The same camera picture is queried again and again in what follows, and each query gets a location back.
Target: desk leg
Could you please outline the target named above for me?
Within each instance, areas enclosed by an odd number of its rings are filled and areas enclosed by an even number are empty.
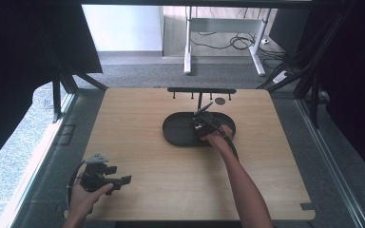
[[[183,59],[184,74],[191,73],[191,18],[192,18],[191,12],[192,12],[192,7],[189,7],[186,18],[186,44],[185,44],[185,54]]]
[[[262,17],[262,22],[259,26],[256,43],[254,44],[253,47],[249,48],[259,76],[265,75],[265,70],[263,69],[262,63],[259,60],[259,56],[258,56],[257,52],[259,50],[259,45],[260,45],[260,41],[262,40],[263,33],[265,32],[265,29],[266,29],[266,25],[268,24],[269,14],[271,14],[271,9],[266,9],[266,12],[263,14],[263,17]]]

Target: wooden table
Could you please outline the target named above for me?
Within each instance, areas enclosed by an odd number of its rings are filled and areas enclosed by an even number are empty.
[[[272,219],[313,219],[314,210],[270,95],[238,90],[223,97],[222,112],[236,123],[240,162],[265,198]],[[209,95],[203,94],[203,105]],[[85,158],[100,153],[117,165],[108,178],[132,175],[132,182],[96,203],[90,219],[238,220],[220,154],[211,147],[177,147],[163,137],[163,121],[175,112],[196,111],[198,95],[164,88],[110,88],[93,127]]]

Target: human arm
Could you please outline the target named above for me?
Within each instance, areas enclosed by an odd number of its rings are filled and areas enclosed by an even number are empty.
[[[70,209],[67,214],[67,219],[63,225],[63,228],[77,228],[82,227],[85,223],[87,215],[93,208],[100,196],[111,190],[112,183],[109,183],[95,192],[86,191],[80,184],[80,179],[77,179],[72,187],[72,197],[70,199]]]
[[[232,139],[232,130],[226,125],[223,125],[222,128]],[[218,149],[224,160],[241,226],[243,228],[273,227],[268,208],[258,187],[234,156],[221,133],[216,131],[202,137],[202,140],[209,141],[213,147]]]

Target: white wall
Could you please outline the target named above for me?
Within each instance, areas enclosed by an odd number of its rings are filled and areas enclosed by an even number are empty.
[[[162,50],[162,7],[83,5],[97,51]]]

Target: gray carpet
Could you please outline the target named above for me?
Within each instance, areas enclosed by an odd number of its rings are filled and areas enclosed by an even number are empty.
[[[183,65],[117,65],[103,66],[104,74],[91,76],[112,87],[229,87],[255,88],[264,80],[255,75],[249,64],[193,65],[191,76],[183,75]],[[61,227],[66,209],[66,185],[74,167],[86,149],[89,134],[100,108],[104,92],[77,80],[79,94],[70,115],[58,134],[55,144],[29,191],[29,195],[13,227]],[[291,96],[293,85],[272,94],[273,101],[288,142],[298,163],[313,206],[317,212],[311,221],[275,220],[277,227],[355,227],[336,186],[317,151],[315,142],[302,120],[296,101]],[[319,111],[321,131],[333,148],[338,164],[365,211],[365,164],[325,113]],[[182,227],[179,223],[153,222],[97,222],[86,227]],[[207,227],[207,223],[183,224],[184,227]],[[220,226],[232,227],[233,223]]]

